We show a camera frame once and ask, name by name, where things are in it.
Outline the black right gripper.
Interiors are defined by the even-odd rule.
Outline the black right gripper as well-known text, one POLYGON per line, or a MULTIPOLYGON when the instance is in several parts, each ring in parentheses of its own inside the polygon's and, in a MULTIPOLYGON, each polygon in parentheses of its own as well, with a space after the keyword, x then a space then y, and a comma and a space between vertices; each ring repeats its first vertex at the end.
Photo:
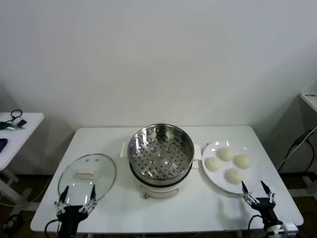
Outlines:
POLYGON ((243 199, 249 204, 253 205, 253 209, 258 211, 262 217, 264 227, 272 227, 275 225, 282 225, 282 222, 278 220, 274 208, 275 208, 275 193, 273 193, 270 188, 261 180, 262 187, 267 195, 264 198, 253 197, 245 183, 241 181, 243 199))

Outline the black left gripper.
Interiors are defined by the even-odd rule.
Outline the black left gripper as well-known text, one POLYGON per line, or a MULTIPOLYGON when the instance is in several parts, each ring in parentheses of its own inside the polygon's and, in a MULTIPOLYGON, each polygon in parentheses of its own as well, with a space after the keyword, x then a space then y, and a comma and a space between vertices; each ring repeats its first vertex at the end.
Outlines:
POLYGON ((65 199, 68 190, 69 186, 61 193, 59 201, 54 203, 57 219, 61 222, 59 238, 74 238, 79 223, 87 219, 88 213, 91 213, 97 205, 95 185, 92 187, 90 198, 85 201, 83 206, 66 206, 65 199))

